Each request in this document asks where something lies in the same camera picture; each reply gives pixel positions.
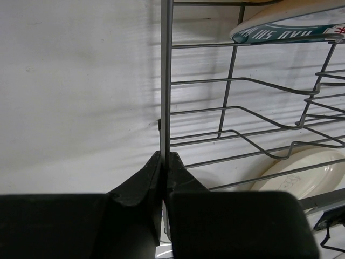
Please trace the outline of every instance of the metal rod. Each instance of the metal rod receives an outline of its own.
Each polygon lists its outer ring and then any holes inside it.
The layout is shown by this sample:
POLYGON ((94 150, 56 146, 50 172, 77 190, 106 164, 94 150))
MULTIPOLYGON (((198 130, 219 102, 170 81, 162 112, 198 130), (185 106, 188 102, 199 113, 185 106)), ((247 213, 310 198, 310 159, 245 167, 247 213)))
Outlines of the metal rod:
POLYGON ((336 112, 345 112, 345 111, 342 110, 342 109, 335 108, 335 107, 331 107, 331 106, 326 105, 326 104, 319 104, 319 103, 316 103, 316 102, 314 102, 314 101, 308 101, 308 103, 313 104, 313 105, 316 105, 316 106, 320 106, 320 107, 323 107, 323 108, 327 108, 327 109, 330 109, 330 110, 336 111, 336 112))
POLYGON ((330 82, 325 82, 325 83, 320 83, 321 85, 326 85, 326 86, 345 86, 345 83, 330 83, 330 82))
POLYGON ((314 97, 314 98, 307 98, 307 99, 304 99, 304 101, 313 101, 313 100, 320 100, 320 99, 326 99, 326 98, 335 98, 335 97, 342 97, 342 96, 345 96, 345 93, 332 94, 330 96, 318 96, 318 97, 314 97))
MULTIPOLYGON (((239 10, 237 25, 243 22, 244 12, 245 12, 245 6, 241 6, 241 8, 239 10)), ((235 46, 232 48, 229 73, 227 74, 227 78, 229 78, 229 79, 232 78, 233 69, 234 69, 235 61, 236 61, 236 54, 237 54, 237 47, 235 46)), ((226 88, 225 88, 225 94, 224 94, 224 100, 223 100, 223 107, 227 106, 227 100, 229 98, 229 92, 230 92, 230 85, 231 85, 231 81, 227 81, 226 82, 226 88)), ((222 131, 222 129, 223 129, 225 112, 226 112, 226 110, 222 110, 222 113, 220 115, 220 122, 219 122, 218 131, 222 131)))
POLYGON ((189 111, 180 111, 180 112, 172 112, 171 115, 181 115, 181 114, 189 114, 189 113, 198 113, 198 112, 210 112, 210 111, 223 111, 223 110, 232 110, 232 109, 239 109, 242 111, 245 111, 251 115, 254 115, 255 117, 260 118, 261 120, 267 121, 270 124, 280 127, 280 128, 285 128, 287 130, 300 130, 301 128, 303 128, 304 125, 304 121, 306 116, 303 115, 300 119, 301 123, 298 124, 297 126, 288 126, 288 125, 284 125, 284 124, 280 124, 274 120, 271 120, 265 116, 260 115, 259 113, 256 113, 254 111, 251 111, 245 107, 242 106, 228 106, 228 107, 216 107, 216 108, 206 108, 206 109, 199 109, 199 110, 189 110, 189 111))
POLYGON ((282 44, 282 43, 292 43, 292 42, 303 42, 307 40, 315 39, 335 39, 336 41, 342 40, 344 35, 342 34, 318 34, 318 35, 308 35, 287 39, 274 39, 267 40, 265 42, 254 42, 254 43, 208 43, 208 44, 187 44, 187 45, 173 45, 172 49, 194 49, 197 47, 240 47, 240 46, 259 46, 267 44, 282 44))
MULTIPOLYGON (((340 116, 344 116, 345 114, 343 113, 339 113, 339 114, 335 114, 332 117, 340 117, 340 116)), ((305 122, 310 122, 310 121, 314 121, 314 120, 320 120, 320 119, 327 119, 328 116, 326 115, 313 115, 313 114, 307 114, 306 115, 308 118, 312 118, 312 119, 308 119, 305 120, 305 122)))
POLYGON ((171 50, 173 0, 161 1, 161 152, 162 165, 170 169, 171 50))
POLYGON ((326 73, 315 73, 316 76, 321 76, 321 77, 328 77, 328 78, 334 78, 334 79, 341 79, 344 80, 345 77, 342 76, 335 76, 333 74, 326 74, 326 73))
POLYGON ((307 212, 307 214, 342 207, 345 204, 345 188, 304 198, 299 200, 299 203, 303 209, 314 208, 313 210, 307 212))
MULTIPOLYGON (((343 138, 345 138, 345 135, 341 135, 341 136, 338 136, 335 138, 343 139, 343 138)), ((294 146, 295 147, 303 147, 303 146, 308 146, 308 145, 314 145, 315 146, 315 144, 319 144, 319 143, 323 143, 323 142, 327 142, 327 141, 330 141, 330 140, 329 139, 320 139, 320 140, 315 140, 315 141, 311 141, 311 142, 303 142, 303 143, 300 142, 294 146)), ((266 152, 273 153, 273 152, 277 152, 277 151, 283 151, 283 150, 289 149, 290 147, 291 147, 291 145, 271 148, 271 149, 267 149, 266 152)), ((199 166, 212 165, 214 163, 227 162, 227 161, 231 161, 231 160, 235 160, 235 159, 241 159, 241 158, 249 158, 251 156, 262 155, 264 153, 265 152, 263 152, 263 151, 256 151, 256 152, 246 153, 246 154, 242 154, 242 155, 230 156, 228 158, 209 160, 209 161, 200 162, 200 163, 192 163, 190 165, 186 165, 185 167, 186 168, 194 168, 194 167, 199 167, 199 166)))
POLYGON ((303 171, 306 171, 306 170, 311 170, 311 169, 315 169, 315 168, 319 168, 319 167, 334 165, 336 163, 342 163, 342 162, 345 162, 345 158, 337 159, 337 160, 333 160, 333 161, 329 161, 329 162, 324 162, 324 163, 318 163, 318 164, 312 165, 312 166, 306 166, 306 167, 301 167, 301 168, 297 168, 297 169, 293 169, 293 170, 288 170, 288 171, 281 172, 281 173, 265 175, 265 176, 261 176, 261 177, 257 177, 257 178, 253 178, 253 179, 249 179, 249 180, 229 183, 227 185, 221 185, 221 186, 210 188, 209 190, 228 189, 228 188, 235 187, 235 186, 245 185, 245 184, 251 183, 251 182, 268 180, 268 179, 271 179, 271 178, 276 178, 276 177, 280 177, 280 176, 284 176, 284 175, 289 175, 289 174, 294 174, 294 173, 298 173, 298 172, 303 172, 303 171))
MULTIPOLYGON (((334 119, 333 120, 328 120, 328 121, 322 121, 322 122, 315 122, 309 125, 305 125, 308 127, 313 127, 313 126, 320 126, 320 125, 326 125, 326 124, 331 124, 331 123, 335 123, 338 122, 339 119, 345 119, 345 118, 337 118, 337 116, 333 116, 334 119)), ((315 118, 313 120, 320 120, 320 119, 324 119, 324 116, 320 116, 320 118, 315 118)), ((261 135, 261 134, 267 134, 267 133, 276 133, 276 132, 281 132, 281 131, 287 131, 288 129, 286 128, 276 128, 276 129, 268 129, 265 131, 254 131, 254 132, 249 132, 249 133, 244 133, 243 136, 249 137, 249 136, 255 136, 255 135, 261 135)), ((227 130, 227 131, 222 131, 221 133, 231 133, 231 130, 227 130)), ((187 138, 196 138, 196 137, 203 137, 206 135, 215 135, 218 134, 219 132, 215 131, 215 132, 206 132, 206 133, 200 133, 200 134, 194 134, 194 135, 186 135, 186 136, 181 136, 181 137, 175 137, 175 138, 171 138, 171 140, 178 140, 178 139, 187 139, 187 138)), ((220 141, 220 140, 228 140, 228 139, 236 139, 236 138, 240 138, 240 136, 238 135, 231 135, 228 137, 221 137, 221 138, 210 138, 210 139, 202 139, 202 140, 194 140, 194 141, 186 141, 186 142, 178 142, 178 143, 172 143, 170 144, 171 147, 178 147, 178 146, 187 146, 187 145, 193 145, 193 144, 200 144, 200 143, 206 143, 206 142, 214 142, 214 141, 220 141)))
POLYGON ((279 3, 281 0, 271 0, 267 2, 174 2, 174 6, 264 6, 279 3))
POLYGON ((325 71, 325 72, 318 72, 318 73, 315 73, 317 74, 332 74, 332 73, 341 73, 341 72, 345 72, 345 69, 339 69, 339 70, 329 70, 329 71, 325 71))
POLYGON ((330 83, 319 83, 316 86, 315 90, 306 91, 306 90, 296 90, 296 89, 293 89, 293 88, 288 88, 288 87, 284 87, 284 86, 268 83, 268 82, 265 82, 265 81, 261 81, 261 80, 258 80, 258 79, 249 78, 249 77, 235 77, 235 78, 216 78, 216 79, 176 81, 176 82, 171 82, 171 85, 187 85, 187 84, 202 84, 202 83, 217 83, 217 82, 228 82, 228 83, 230 83, 232 81, 249 81, 249 82, 253 82, 253 83, 259 84, 259 85, 265 85, 265 86, 268 86, 268 87, 271 87, 271 88, 274 88, 274 89, 282 90, 282 91, 289 92, 289 93, 300 94, 300 95, 303 95, 303 96, 307 96, 307 95, 310 95, 310 94, 318 94, 318 93, 320 93, 321 85, 330 84, 330 83))
MULTIPOLYGON (((333 44, 333 45, 330 47, 330 49, 329 49, 329 51, 328 51, 328 54, 327 54, 327 57, 326 57, 326 60, 325 60, 325 62, 323 63, 323 66, 322 66, 322 68, 321 68, 321 72, 325 72, 325 70, 326 70, 326 68, 327 68, 327 66, 328 66, 328 64, 329 64, 329 61, 330 61, 330 59, 331 59, 331 57, 332 57, 332 55, 333 55, 333 53, 334 53, 335 47, 336 47, 336 44, 333 44)), ((321 79, 322 79, 322 76, 318 76, 318 78, 316 79, 316 82, 315 82, 315 84, 314 84, 313 90, 316 90, 317 86, 318 86, 319 83, 321 82, 321 79)), ((307 103, 307 104, 306 104, 306 106, 305 106, 305 108, 304 108, 304 110, 303 110, 303 112, 302 112, 302 115, 307 114, 310 105, 311 105, 310 103, 307 103)))
POLYGON ((317 135, 320 135, 322 137, 328 138, 329 140, 332 140, 334 142, 338 142, 340 144, 340 146, 323 144, 323 145, 321 145, 322 147, 329 147, 329 148, 344 148, 345 147, 345 143, 343 141, 341 141, 340 139, 334 138, 334 137, 332 137, 330 135, 324 134, 324 133, 322 133, 320 131, 317 131, 315 129, 309 128, 307 126, 304 126, 304 129, 306 129, 306 130, 308 130, 310 132, 313 132, 313 133, 315 133, 317 135))

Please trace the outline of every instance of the metal wire rack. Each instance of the metal wire rack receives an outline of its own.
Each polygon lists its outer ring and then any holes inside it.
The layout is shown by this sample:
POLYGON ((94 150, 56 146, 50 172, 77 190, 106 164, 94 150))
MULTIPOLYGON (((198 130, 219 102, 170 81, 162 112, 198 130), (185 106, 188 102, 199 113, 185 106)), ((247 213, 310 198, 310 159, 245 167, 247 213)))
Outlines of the metal wire rack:
MULTIPOLYGON (((280 39, 280 40, 271 40, 264 43, 251 43, 251 44, 239 44, 239 43, 213 43, 213 44, 194 44, 194 45, 173 45, 173 9, 175 6, 238 6, 239 16, 238 16, 238 24, 243 21, 245 8, 247 6, 263 6, 269 5, 279 2, 278 0, 273 0, 269 2, 263 3, 251 3, 251 2, 174 2, 173 0, 162 0, 162 12, 161 12, 161 119, 158 121, 158 128, 160 130, 160 144, 161 144, 161 153, 162 153, 162 163, 163 166, 169 170, 170 169, 170 162, 169 162, 169 153, 171 147, 179 147, 179 146, 186 146, 186 145, 197 145, 200 143, 206 142, 214 142, 214 141, 222 141, 222 140, 229 140, 235 138, 242 138, 250 145, 254 146, 258 151, 252 153, 246 153, 236 156, 231 156, 227 158, 221 158, 216 160, 209 160, 209 161, 202 161, 199 163, 189 164, 186 165, 186 168, 194 168, 200 167, 205 165, 210 165, 213 163, 220 163, 225 161, 231 161, 235 159, 241 158, 248 158, 250 156, 256 156, 265 154, 273 159, 288 159, 291 154, 293 153, 294 148, 301 147, 301 146, 318 146, 318 147, 328 147, 328 148, 344 148, 345 142, 345 135, 339 136, 330 136, 329 134, 322 133, 316 129, 314 126, 319 125, 327 125, 336 123, 339 121, 345 120, 345 110, 340 108, 325 105, 321 101, 325 99, 330 99, 334 97, 345 96, 345 94, 334 94, 328 96, 321 96, 318 97, 318 94, 322 91, 323 86, 336 86, 341 87, 345 86, 345 83, 327 83, 321 82, 322 78, 332 78, 332 79, 341 79, 344 80, 344 76, 339 76, 337 73, 345 72, 345 70, 334 70, 334 71, 327 71, 327 66, 330 62, 330 59, 334 53, 334 50, 338 44, 344 43, 342 41, 343 35, 340 34, 325 34, 325 35, 313 35, 313 36, 303 36, 303 37, 295 37, 290 39, 280 39), (317 76, 316 82, 314 87, 311 90, 296 90, 293 88, 284 87, 277 84, 272 84, 262 80, 256 80, 249 77, 233 77, 233 70, 234 65, 236 62, 236 54, 237 49, 242 46, 250 46, 250 45, 264 45, 264 44, 281 44, 281 43, 292 43, 292 42, 301 42, 304 40, 311 40, 311 39, 324 39, 325 42, 328 42, 330 45, 329 52, 327 54, 326 60, 323 63, 323 66, 320 72, 316 73, 317 76), (171 59, 174 49, 192 49, 192 48, 205 48, 205 47, 232 47, 232 56, 230 60, 230 68, 228 72, 227 78, 218 78, 218 79, 206 79, 206 80, 188 80, 188 81, 171 81, 171 59), (227 100, 229 98, 230 93, 230 86, 233 81, 248 81, 251 83, 257 84, 259 87, 271 87, 277 89, 279 91, 285 92, 286 94, 298 94, 302 96, 308 96, 304 100, 305 107, 302 112, 300 119, 295 123, 294 126, 284 125, 278 123, 275 120, 269 119, 263 115, 260 115, 257 112, 249 110, 243 106, 228 106, 227 100), (214 82, 225 82, 226 88, 224 93, 223 105, 220 107, 214 108, 205 108, 199 110, 186 110, 186 111, 178 111, 178 112, 171 112, 171 87, 175 85, 190 85, 190 84, 202 84, 202 83, 214 83, 214 82), (310 106, 315 105, 330 111, 338 112, 336 115, 318 115, 318 114, 311 114, 309 113, 310 106), (275 126, 275 129, 269 129, 265 131, 251 131, 248 133, 240 133, 236 130, 229 129, 223 130, 224 118, 225 113, 228 110, 242 110, 262 121, 266 121, 271 125, 275 126), (170 137, 170 118, 171 116, 179 116, 181 114, 190 114, 190 113, 203 113, 203 112, 210 112, 210 111, 221 111, 221 115, 219 118, 219 127, 217 131, 212 132, 203 132, 199 134, 191 134, 191 135, 181 135, 178 137, 170 137), (315 135, 319 135, 319 140, 315 141, 291 141, 290 145, 271 148, 271 149, 264 149, 248 137, 254 135, 263 135, 263 134, 270 134, 282 131, 293 131, 293 130, 300 130, 305 129, 309 132, 314 133, 315 135), (233 133, 230 136, 224 136, 225 133, 233 133), (274 153, 277 151, 286 151, 285 155, 275 155, 274 153)), ((282 173, 263 176, 259 178, 234 182, 225 184, 222 186, 217 186, 210 188, 210 190, 222 190, 227 189, 234 186, 244 185, 251 182, 256 182, 259 180, 267 180, 275 177, 279 177, 282 175, 293 174, 296 172, 302 172, 313 168, 324 167, 327 165, 332 165, 336 163, 345 162, 345 159, 338 159, 331 162, 326 163, 319 163, 312 166, 307 166, 303 168, 298 168, 294 170, 285 171, 282 173)), ((341 192, 335 191, 333 194, 328 193, 326 196, 328 199, 328 203, 336 204, 339 201, 345 200, 345 189, 342 189, 341 192)), ((321 205, 317 203, 316 198, 313 200, 312 198, 301 200, 301 204, 304 209, 320 207, 321 205)))

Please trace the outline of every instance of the white plate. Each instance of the white plate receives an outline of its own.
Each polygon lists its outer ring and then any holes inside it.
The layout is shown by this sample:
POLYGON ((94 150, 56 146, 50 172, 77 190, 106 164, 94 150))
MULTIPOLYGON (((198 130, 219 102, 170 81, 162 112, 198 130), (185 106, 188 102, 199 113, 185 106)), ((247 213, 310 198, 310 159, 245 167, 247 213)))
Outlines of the white plate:
POLYGON ((344 0, 283 0, 238 25, 230 32, 230 38, 240 43, 257 43, 306 35, 345 34, 344 12, 344 0))
MULTIPOLYGON (((278 162, 266 171, 263 176, 343 158, 345 158, 345 155, 333 149, 308 149, 293 154, 287 160, 278 162)), ((258 181, 251 190, 281 190, 293 194, 297 199, 303 199, 333 191, 344 175, 344 163, 337 163, 269 180, 258 181)))

